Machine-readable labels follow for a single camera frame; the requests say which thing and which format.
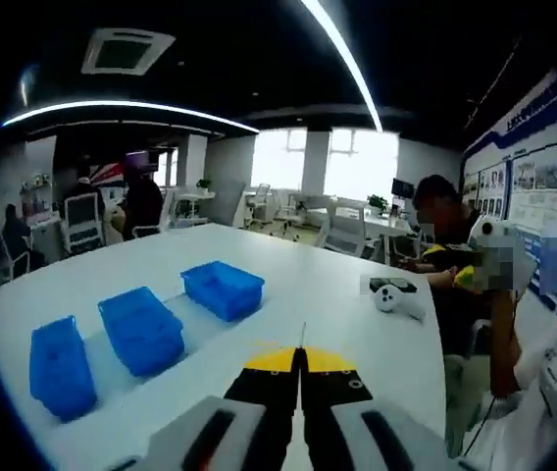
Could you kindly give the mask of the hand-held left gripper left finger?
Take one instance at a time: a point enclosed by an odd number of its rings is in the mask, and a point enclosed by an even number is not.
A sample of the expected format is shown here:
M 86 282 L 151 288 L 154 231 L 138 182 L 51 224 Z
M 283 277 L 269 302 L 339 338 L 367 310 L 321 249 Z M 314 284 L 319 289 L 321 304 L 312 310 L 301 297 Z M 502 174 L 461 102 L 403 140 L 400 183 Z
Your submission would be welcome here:
M 302 352 L 253 356 L 222 396 L 208 395 L 113 470 L 280 470 L 292 440 Z

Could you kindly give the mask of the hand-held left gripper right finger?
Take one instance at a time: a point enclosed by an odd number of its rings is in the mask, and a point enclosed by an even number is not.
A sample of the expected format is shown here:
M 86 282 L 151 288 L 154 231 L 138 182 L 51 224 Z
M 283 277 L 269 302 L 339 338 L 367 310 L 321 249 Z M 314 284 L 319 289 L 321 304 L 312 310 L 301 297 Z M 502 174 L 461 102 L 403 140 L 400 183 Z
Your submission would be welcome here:
M 444 439 L 368 390 L 356 368 L 330 352 L 300 349 L 304 440 L 315 470 L 472 470 Z

